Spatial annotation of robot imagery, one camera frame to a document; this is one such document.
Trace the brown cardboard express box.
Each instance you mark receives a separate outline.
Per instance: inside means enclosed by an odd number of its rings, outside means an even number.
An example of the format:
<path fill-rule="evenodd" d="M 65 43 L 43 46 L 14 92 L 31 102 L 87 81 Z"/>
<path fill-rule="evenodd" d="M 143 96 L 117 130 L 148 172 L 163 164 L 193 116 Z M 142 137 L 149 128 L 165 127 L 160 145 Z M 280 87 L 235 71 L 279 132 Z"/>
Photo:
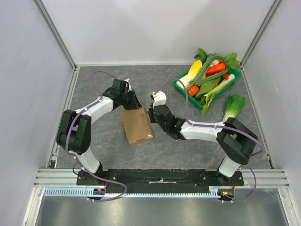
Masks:
<path fill-rule="evenodd" d="M 153 133 L 144 108 L 124 111 L 121 118 L 130 146 L 142 144 L 153 139 Z"/>

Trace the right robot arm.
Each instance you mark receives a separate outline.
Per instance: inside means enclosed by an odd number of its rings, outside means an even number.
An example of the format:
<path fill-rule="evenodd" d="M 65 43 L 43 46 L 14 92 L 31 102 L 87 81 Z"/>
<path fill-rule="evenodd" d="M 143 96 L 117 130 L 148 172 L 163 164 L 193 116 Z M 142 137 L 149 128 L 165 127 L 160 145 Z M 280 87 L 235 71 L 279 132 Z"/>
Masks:
<path fill-rule="evenodd" d="M 225 122 L 205 123 L 187 122 L 175 117 L 166 105 L 150 106 L 147 114 L 150 122 L 158 124 L 161 129 L 175 140 L 205 140 L 218 143 L 226 153 L 219 165 L 215 179 L 220 185 L 227 185 L 234 173 L 242 165 L 247 165 L 258 137 L 236 118 Z"/>

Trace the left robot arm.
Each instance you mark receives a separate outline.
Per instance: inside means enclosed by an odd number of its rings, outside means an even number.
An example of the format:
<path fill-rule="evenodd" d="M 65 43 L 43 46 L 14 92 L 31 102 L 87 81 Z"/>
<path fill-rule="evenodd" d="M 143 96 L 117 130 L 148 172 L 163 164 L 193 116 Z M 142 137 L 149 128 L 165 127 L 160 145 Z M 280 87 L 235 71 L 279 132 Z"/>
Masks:
<path fill-rule="evenodd" d="M 103 181 L 103 167 L 90 148 L 92 124 L 120 106 L 127 111 L 142 108 L 129 79 L 114 79 L 112 86 L 95 101 L 76 111 L 65 110 L 62 114 L 56 142 L 88 172 L 87 180 L 93 185 Z"/>

